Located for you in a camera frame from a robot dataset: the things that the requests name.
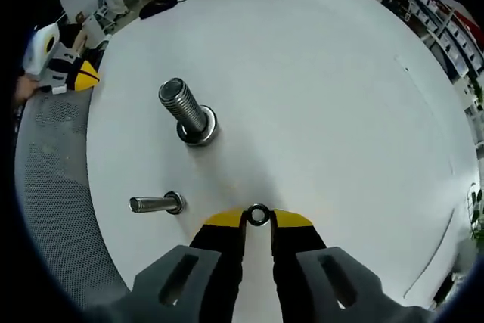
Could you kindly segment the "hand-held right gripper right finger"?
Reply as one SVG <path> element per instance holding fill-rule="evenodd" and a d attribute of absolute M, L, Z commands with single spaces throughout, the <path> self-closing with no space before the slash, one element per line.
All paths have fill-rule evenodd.
<path fill-rule="evenodd" d="M 402 306 L 381 280 L 339 247 L 327 247 L 304 216 L 271 212 L 273 277 L 285 322 L 430 322 L 419 306 Z"/>

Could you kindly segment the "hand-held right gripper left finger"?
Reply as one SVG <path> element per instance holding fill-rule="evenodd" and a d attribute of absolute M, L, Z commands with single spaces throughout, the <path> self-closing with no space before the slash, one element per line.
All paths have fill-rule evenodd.
<path fill-rule="evenodd" d="M 247 213 L 210 216 L 135 276 L 124 297 L 90 311 L 92 322 L 230 322 L 242 279 Z"/>

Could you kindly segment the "person's left hand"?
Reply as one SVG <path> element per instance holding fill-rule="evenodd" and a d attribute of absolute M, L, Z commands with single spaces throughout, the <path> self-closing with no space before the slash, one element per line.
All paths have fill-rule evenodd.
<path fill-rule="evenodd" d="M 17 104 L 22 104 L 28 100 L 39 88 L 39 82 L 26 75 L 17 78 L 14 100 Z"/>

